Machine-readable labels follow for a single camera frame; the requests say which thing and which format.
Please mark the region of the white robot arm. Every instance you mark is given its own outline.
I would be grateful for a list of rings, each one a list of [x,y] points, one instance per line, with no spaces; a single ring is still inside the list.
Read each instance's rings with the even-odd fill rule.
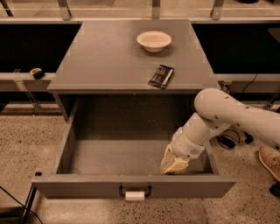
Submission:
[[[201,90],[194,99],[196,111],[184,126],[173,134],[160,165],[164,174],[182,172],[189,162],[206,148],[207,142],[235,126],[266,143],[280,148],[280,115],[250,107],[231,95],[216,89]]]

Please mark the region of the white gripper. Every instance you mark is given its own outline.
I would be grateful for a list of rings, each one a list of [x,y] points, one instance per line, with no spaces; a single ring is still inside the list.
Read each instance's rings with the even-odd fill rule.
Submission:
[[[204,146],[196,144],[180,127],[172,136],[171,145],[167,145],[160,164],[164,174],[181,172],[188,167],[189,161],[196,159],[205,150]]]

